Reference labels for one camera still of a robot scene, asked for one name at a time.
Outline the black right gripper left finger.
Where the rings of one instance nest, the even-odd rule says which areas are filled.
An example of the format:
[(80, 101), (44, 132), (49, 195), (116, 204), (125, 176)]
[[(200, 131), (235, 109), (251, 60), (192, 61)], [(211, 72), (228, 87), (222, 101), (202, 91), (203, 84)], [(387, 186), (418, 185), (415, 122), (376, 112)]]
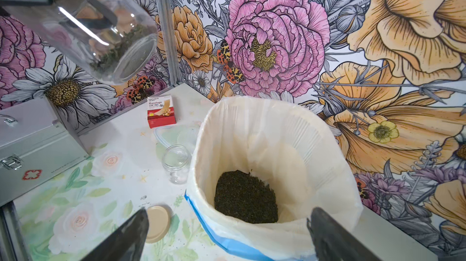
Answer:
[(148, 214), (138, 210), (109, 237), (93, 249), (83, 261), (139, 261), (149, 231)]

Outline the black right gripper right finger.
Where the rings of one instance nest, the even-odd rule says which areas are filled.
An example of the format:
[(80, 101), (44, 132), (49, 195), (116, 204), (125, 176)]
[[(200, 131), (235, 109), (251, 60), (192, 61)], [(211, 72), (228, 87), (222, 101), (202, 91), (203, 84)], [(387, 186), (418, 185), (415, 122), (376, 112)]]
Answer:
[(316, 207), (307, 218), (316, 257), (320, 261), (378, 261), (379, 258), (333, 219)]

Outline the glass tea jar beige lid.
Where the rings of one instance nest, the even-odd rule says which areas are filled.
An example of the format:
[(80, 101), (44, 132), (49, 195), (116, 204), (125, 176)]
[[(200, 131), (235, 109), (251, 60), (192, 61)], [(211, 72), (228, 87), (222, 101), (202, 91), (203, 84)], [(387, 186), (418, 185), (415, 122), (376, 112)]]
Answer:
[(157, 26), (134, 0), (53, 0), (1, 6), (96, 80), (119, 85), (150, 61)]

